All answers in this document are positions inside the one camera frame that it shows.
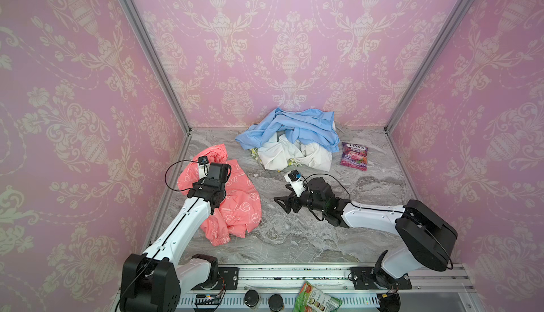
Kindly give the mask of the pink patterned cloth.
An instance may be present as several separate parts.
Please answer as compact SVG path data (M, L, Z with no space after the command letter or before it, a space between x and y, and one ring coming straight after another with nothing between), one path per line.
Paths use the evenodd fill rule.
M199 180L196 162L202 156L206 156L211 163L227 163L232 168L225 186L226 198L213 215L201 224L205 237L213 246L227 244L233 236L244 238L262 220L261 198L238 161L228 159L225 145L211 146L193 157L193 161L178 177L178 188L186 190Z

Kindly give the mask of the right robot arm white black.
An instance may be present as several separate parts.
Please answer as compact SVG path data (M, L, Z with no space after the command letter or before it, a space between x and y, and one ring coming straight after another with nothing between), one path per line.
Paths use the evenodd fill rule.
M286 213L306 208L318 221L335 227L366 228L401 238L402 245L383 251L371 271L379 286L393 284L421 268L436 272L453 268L451 254L458 233L423 202L410 200L398 206L361 204L337 196L322 177L309 181L302 176L286 179L290 194L274 199Z

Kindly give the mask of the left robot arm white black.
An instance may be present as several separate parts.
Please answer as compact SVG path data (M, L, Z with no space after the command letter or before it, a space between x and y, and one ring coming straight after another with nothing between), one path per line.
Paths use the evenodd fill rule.
M143 253L133 253L124 262L115 311L175 311L193 288L224 285L217 258L196 254L185 265L179 261L195 233L226 198L231 173L227 163L199 163L199 179L185 190L186 200L174 221Z

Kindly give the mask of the white cloth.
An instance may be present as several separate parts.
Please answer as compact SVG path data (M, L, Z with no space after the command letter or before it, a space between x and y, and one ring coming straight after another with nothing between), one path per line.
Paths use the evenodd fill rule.
M266 170L282 171L289 166L307 166L329 171L332 165L332 152L320 144L303 144L299 140L290 142L286 135L279 133L257 148L256 155Z

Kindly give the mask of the light blue cloth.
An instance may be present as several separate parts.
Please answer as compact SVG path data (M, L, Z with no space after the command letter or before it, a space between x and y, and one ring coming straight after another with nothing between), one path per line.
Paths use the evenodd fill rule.
M339 151L340 138L336 132L334 112L308 109L289 112L276 108L256 125L239 134L235 141L243 149L262 147L277 132L283 132L290 143L316 143L331 153Z

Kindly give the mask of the green snack packet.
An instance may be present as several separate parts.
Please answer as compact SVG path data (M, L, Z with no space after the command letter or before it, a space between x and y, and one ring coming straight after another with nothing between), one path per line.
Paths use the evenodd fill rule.
M305 281L294 303L293 312L338 311L342 301Z

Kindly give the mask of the black round cap right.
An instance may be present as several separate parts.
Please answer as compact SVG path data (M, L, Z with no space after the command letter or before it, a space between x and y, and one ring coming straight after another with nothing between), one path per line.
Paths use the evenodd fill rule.
M285 309L283 297L280 294L273 294L268 299L270 312L281 312Z

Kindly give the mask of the black round cap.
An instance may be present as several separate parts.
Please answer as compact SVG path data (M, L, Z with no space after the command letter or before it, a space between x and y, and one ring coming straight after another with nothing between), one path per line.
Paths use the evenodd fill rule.
M285 309L283 297L280 294L273 294L268 299L270 312L281 312Z
M255 310L259 307L260 300L261 300L261 297L259 292L257 292L254 289L250 289L245 293L244 304L245 306L247 306L248 308L252 310Z

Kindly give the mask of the black round cap left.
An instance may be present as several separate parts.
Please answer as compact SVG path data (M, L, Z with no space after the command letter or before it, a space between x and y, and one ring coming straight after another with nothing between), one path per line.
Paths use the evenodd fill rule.
M254 289L250 289L245 293L244 304L245 306L247 306L248 308L252 310L255 310L259 307L260 300L261 300L261 297L259 292L257 292Z

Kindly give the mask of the small black electronics board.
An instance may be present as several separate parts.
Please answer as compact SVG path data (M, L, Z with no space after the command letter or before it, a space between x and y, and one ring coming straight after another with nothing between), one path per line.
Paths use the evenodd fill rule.
M195 296L196 306L218 306L222 302L221 294L197 294Z

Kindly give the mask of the black round device right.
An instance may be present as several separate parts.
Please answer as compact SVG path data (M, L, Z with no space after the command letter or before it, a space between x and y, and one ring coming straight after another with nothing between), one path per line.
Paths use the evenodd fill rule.
M398 293L377 294L379 312L399 312L401 307L401 298Z

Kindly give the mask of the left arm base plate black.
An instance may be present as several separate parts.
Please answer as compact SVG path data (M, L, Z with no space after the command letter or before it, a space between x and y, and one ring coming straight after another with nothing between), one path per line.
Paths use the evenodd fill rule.
M218 275L214 282L205 285L197 285L194 291L235 291L238 288L239 268L238 267L219 267Z

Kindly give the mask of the aluminium frame rail front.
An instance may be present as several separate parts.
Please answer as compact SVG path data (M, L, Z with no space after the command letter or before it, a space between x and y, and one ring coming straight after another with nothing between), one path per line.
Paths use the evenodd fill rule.
M387 290L355 290L348 279L350 268L369 267L362 263L328 264L260 264L219 265L238 267L238 288L235 291L194 291L182 296L175 311L270 311L268 299L273 294L283 297L285 309L292 311L296 298L308 281L324 293L342 301L340 311L378 311L377 294L398 293L401 298L400 311L484 311L483 301L478 296L468 275L461 265L446 272L416 270L407 275L411 290L391 292ZM259 307L252 310L245 306L245 293L254 289L259 292ZM221 294L218 306L196 306L197 294Z

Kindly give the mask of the aluminium corner post left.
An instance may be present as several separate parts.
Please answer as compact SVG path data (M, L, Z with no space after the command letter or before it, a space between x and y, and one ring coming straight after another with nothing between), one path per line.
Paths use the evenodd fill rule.
M175 118L177 119L177 122L180 124L184 134L187 136L190 135L191 127L185 116L181 103L177 98L177 94L174 92L166 70L160 61L158 52L153 45L149 33L147 32L143 17L137 9L134 0L119 0L119 2L131 28L135 33L137 41L140 43L140 46L143 49L147 61L150 64L151 70L154 72L154 75L156 76L164 95L166 95L167 101L172 109L172 112L174 113Z

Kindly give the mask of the aluminium corner post right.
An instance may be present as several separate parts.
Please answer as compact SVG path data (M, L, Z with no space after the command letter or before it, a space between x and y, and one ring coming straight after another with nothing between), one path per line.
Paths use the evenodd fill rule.
M453 6L442 29L439 31L439 34L437 34L437 37L429 48L429 51L426 53L423 62L398 102L387 125L384 127L384 132L387 136L390 136L399 124L402 115L404 115L406 109L408 109L418 88L423 84L426 76L432 70L433 65L438 61L441 53L449 43L449 40L452 38L473 2L474 0L457 0L455 6Z

